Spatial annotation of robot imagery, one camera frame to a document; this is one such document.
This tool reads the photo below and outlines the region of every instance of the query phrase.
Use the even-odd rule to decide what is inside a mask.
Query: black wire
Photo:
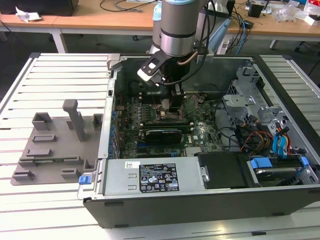
[[[148,87],[149,87],[149,91],[150,91],[150,94],[151,94],[151,97],[152,97],[152,100],[153,100],[153,103],[154,103],[154,109],[157,110],[157,105],[156,105],[156,101],[155,101],[155,98],[154,98],[154,94],[152,93],[151,88],[150,88],[149,85],[148,85]]]
[[[4,24],[3,21],[0,20],[0,23],[2,23],[2,25],[3,25],[10,33],[12,33],[12,31],[10,30],[10,28],[8,28],[8,27]],[[25,46],[25,47],[29,50],[29,52],[31,52],[30,49],[29,49],[29,47],[28,47],[19,37],[17,37],[17,35],[15,36],[15,38],[16,38],[23,46]]]
[[[103,0],[102,2],[100,2],[100,8],[102,8],[103,10],[106,10],[106,11],[109,11],[109,12],[126,12],[126,11],[128,11],[128,10],[136,9],[136,8],[139,8],[139,7],[144,6],[144,5],[147,5],[147,4],[152,4],[152,3],[154,3],[154,2],[156,2],[156,1],[158,1],[158,0],[146,2],[146,3],[140,4],[140,5],[138,5],[138,6],[133,6],[133,7],[130,7],[130,8],[123,9],[123,10],[112,10],[112,9],[104,8],[104,7],[102,6],[102,4],[104,4],[105,1],[106,1],[106,0]],[[116,2],[115,4],[118,5],[118,4],[120,4],[120,3],[122,3],[122,2],[126,2],[126,1],[127,1],[127,0],[121,0],[121,1]]]
[[[210,34],[210,18],[209,18],[209,11],[208,11],[208,7],[205,8],[205,15],[206,15],[206,19],[207,19],[207,35]],[[202,31],[204,32],[205,31],[205,24],[203,25],[203,28],[202,28]],[[178,81],[173,81],[173,82],[162,82],[161,84],[162,85],[165,85],[165,86],[169,86],[169,85],[176,85],[176,84],[180,84],[186,80],[188,80],[189,78],[191,78],[193,75],[195,75],[197,72],[199,72],[199,70],[202,68],[202,66],[204,65],[205,63],[205,60],[206,60],[206,57],[207,57],[207,54],[208,54],[208,47],[209,47],[209,37],[206,38],[206,44],[205,44],[205,51],[204,51],[204,54],[203,54],[203,57],[202,57],[202,60],[201,60],[201,63],[200,63],[200,66],[191,74],[187,75],[187,76],[184,76],[182,77],[180,80]]]
[[[317,67],[318,64],[320,64],[320,60],[317,61],[317,62],[315,63],[315,65],[312,67],[311,71],[310,71],[309,74],[308,74],[309,77],[310,77],[310,75],[312,74],[312,72],[316,69],[316,67]]]
[[[237,144],[240,147],[240,143],[238,143],[238,141],[234,140],[233,138],[231,138],[230,136],[224,134],[223,132],[219,132],[219,134],[221,134],[221,136],[224,136],[225,138],[229,139],[229,141],[234,142],[235,144]]]
[[[244,30],[244,29],[243,29],[243,24],[242,24],[242,21],[243,21],[244,18],[241,16],[241,14],[238,13],[238,11],[237,11],[237,9],[236,9],[235,6],[234,6],[233,8],[234,8],[233,13],[236,15],[236,17],[232,16],[231,18],[232,18],[232,19],[235,19],[235,20],[237,21],[237,23],[238,23],[238,25],[239,25],[239,31],[238,31],[237,35],[235,36],[235,38],[234,38],[234,39],[232,40],[232,42],[230,43],[230,46],[229,46],[228,49],[226,50],[226,53],[229,52],[229,51],[232,52],[232,49],[233,49],[234,47],[240,46],[240,44],[241,44],[241,39],[242,39],[242,38],[241,38],[241,37],[238,38],[238,36],[239,36],[239,34]],[[244,37],[242,46],[247,42],[249,33],[250,33],[250,29],[248,30],[248,29],[246,28],[246,29],[245,29],[245,33],[244,33],[244,34],[245,34],[245,37]]]
[[[303,43],[302,43],[302,46],[304,46],[305,48],[307,48],[307,49],[309,49],[309,50],[311,50],[311,51],[313,51],[313,52],[316,52],[316,53],[320,52],[319,49],[318,49],[318,50],[312,49],[312,48],[306,46],[305,44],[308,44],[308,43],[303,42]]]
[[[210,2],[211,2],[211,4],[212,4],[212,6],[213,6],[213,14],[214,14],[214,20],[213,20],[213,21],[214,21],[214,22],[213,22],[213,26],[212,26],[212,28],[211,28],[210,34],[207,35],[207,36],[202,40],[202,42],[203,42],[204,40],[206,40],[208,37],[210,37],[210,35],[212,34],[212,32],[214,31],[215,26],[216,26],[216,20],[217,20],[216,6],[215,6],[215,3],[214,3],[213,0],[211,0]]]
[[[199,44],[198,52],[200,52],[200,50],[202,48],[202,42],[203,42],[204,35],[205,35],[207,17],[209,17],[209,11],[207,11],[207,9],[205,8],[205,16],[204,16],[204,20],[203,20],[203,24],[202,24],[202,31],[201,31],[201,36],[200,36],[200,44]]]

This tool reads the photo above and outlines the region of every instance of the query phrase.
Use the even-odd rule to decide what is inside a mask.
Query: warning label
[[[175,163],[139,165],[139,173],[142,193],[179,191]]]

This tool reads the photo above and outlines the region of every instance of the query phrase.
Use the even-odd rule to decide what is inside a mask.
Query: metal slat
[[[11,118],[0,120],[0,129],[33,128],[32,118]]]
[[[108,85],[21,86],[19,93],[106,92]]]
[[[282,57],[263,57],[266,63],[286,63],[287,61]]]
[[[0,213],[2,231],[97,224],[85,208]]]
[[[108,60],[108,56],[82,56],[82,55],[52,55],[52,56],[45,56],[45,55],[41,55],[40,57],[38,57],[37,61],[107,61]]]
[[[304,116],[309,122],[320,122],[320,115],[304,114]]]
[[[265,89],[264,90],[265,93],[269,96],[269,97],[273,97],[274,95],[272,94],[272,92],[269,89]],[[317,98],[318,96],[316,95],[316,93],[312,90],[289,90],[286,91],[290,97],[300,97],[300,98]]]
[[[17,164],[21,156],[22,156],[22,151],[0,152],[0,165]]]
[[[38,66],[31,73],[106,73],[107,66]]]
[[[0,213],[70,208],[84,208],[84,205],[79,200],[7,203],[0,204]]]
[[[76,192],[78,191],[78,183],[64,184],[38,184],[38,185],[20,185],[12,186],[10,180],[0,180],[0,195],[24,194],[24,193],[50,193],[50,192]]]
[[[103,108],[105,103],[106,100],[78,100],[77,108]],[[63,104],[64,100],[13,101],[8,109],[61,109]]]
[[[33,72],[28,79],[103,79],[107,77],[106,72]]]
[[[310,90],[310,87],[307,84],[282,84],[283,88],[288,91],[288,90]]]
[[[35,67],[106,67],[107,61],[37,61]]]
[[[108,81],[108,78],[30,78],[26,79],[23,85],[105,85]]]
[[[0,140],[28,139],[32,128],[0,130]]]
[[[51,118],[55,117],[69,117],[69,114],[63,109],[45,109],[45,108],[34,108],[34,109],[13,109],[6,110],[1,114],[4,119],[14,119],[14,118],[33,118],[36,113],[48,113]],[[91,117],[93,114],[103,114],[104,109],[95,108],[81,108],[78,110],[81,112],[83,117]]]
[[[269,68],[274,68],[274,67],[278,67],[278,68],[283,68],[283,67],[291,67],[289,63],[287,63],[286,61],[282,61],[282,62],[270,62],[270,61],[266,61],[265,62],[266,65]]]
[[[295,104],[302,105],[302,104],[320,104],[319,97],[291,97]]]
[[[314,128],[314,130],[316,131],[320,130],[320,121],[311,121],[310,124]]]
[[[285,78],[296,79],[296,78],[300,77],[299,74],[292,73],[292,72],[287,72],[287,73],[286,72],[282,72],[282,73],[274,72],[273,74],[276,78],[281,78],[281,79],[285,79]]]
[[[297,78],[278,78],[281,84],[306,84],[300,77]]]
[[[0,141],[0,152],[23,151],[27,142],[27,139]]]
[[[91,56],[109,56],[110,53],[41,53],[41,56],[84,56],[84,57],[91,57]]]
[[[22,92],[15,95],[15,101],[22,100],[65,100],[65,99],[106,99],[107,92]]]
[[[16,170],[16,167],[16,165],[0,165],[0,180],[11,179],[14,171]]]
[[[47,201],[78,200],[77,192],[31,193],[23,195],[0,195],[0,204],[38,203]]]
[[[272,59],[272,58],[284,59],[282,55],[260,55],[260,57],[266,58],[266,59]]]
[[[291,67],[269,67],[273,73],[295,73]]]

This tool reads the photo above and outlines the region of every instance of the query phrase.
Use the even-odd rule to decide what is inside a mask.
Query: metal side panel
[[[293,60],[287,60],[283,56],[272,55],[263,56],[262,59],[313,128],[316,131],[320,131],[320,118],[318,117],[320,116],[320,90],[317,85]],[[270,96],[270,100],[274,105],[279,104],[267,85],[265,86],[265,92]]]
[[[35,64],[56,62],[57,67],[64,62],[86,62],[99,66],[96,62],[104,62],[107,54],[42,54],[35,59]],[[2,101],[4,110],[8,109],[42,109],[43,112],[57,109],[64,99],[78,99],[81,108],[100,109],[101,100],[106,99],[103,91],[92,92],[21,92],[20,86],[26,83],[27,65],[17,77],[18,81]],[[39,78],[44,85],[57,85],[57,78]],[[67,83],[79,78],[60,78]],[[302,240],[316,239],[320,236],[320,202],[313,203],[291,215],[278,217],[258,217],[248,219],[219,220],[197,223],[155,225],[146,227],[129,227],[103,229],[85,209],[81,200],[77,199],[77,183],[43,184],[12,186],[7,176],[12,171],[22,153],[24,143],[28,139],[32,124],[30,118],[3,119],[0,114],[0,239],[1,240],[38,240],[38,239],[98,239],[108,240],[164,240],[164,239],[239,239],[239,240]],[[163,208],[162,214],[170,217],[170,212]],[[255,235],[260,232],[266,235]]]

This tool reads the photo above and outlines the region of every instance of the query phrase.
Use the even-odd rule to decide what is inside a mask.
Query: blue latch
[[[91,184],[91,176],[80,176],[79,185]]]
[[[302,163],[303,166],[306,166],[306,165],[309,164],[309,161],[308,161],[308,159],[307,159],[305,156],[302,156],[302,157],[300,158],[300,161],[301,161],[301,163]]]
[[[284,149],[285,149],[285,145],[286,145],[286,138],[284,136],[282,136],[280,138],[280,145],[279,145],[279,150],[278,150],[278,155],[283,157],[284,159],[287,158],[287,155],[285,154],[284,152]]]
[[[274,135],[274,139],[272,143],[272,151],[274,154],[277,153],[278,140],[279,140],[279,136],[277,134]]]
[[[267,157],[255,157],[250,161],[253,169],[257,168],[272,168],[272,164],[269,158]]]

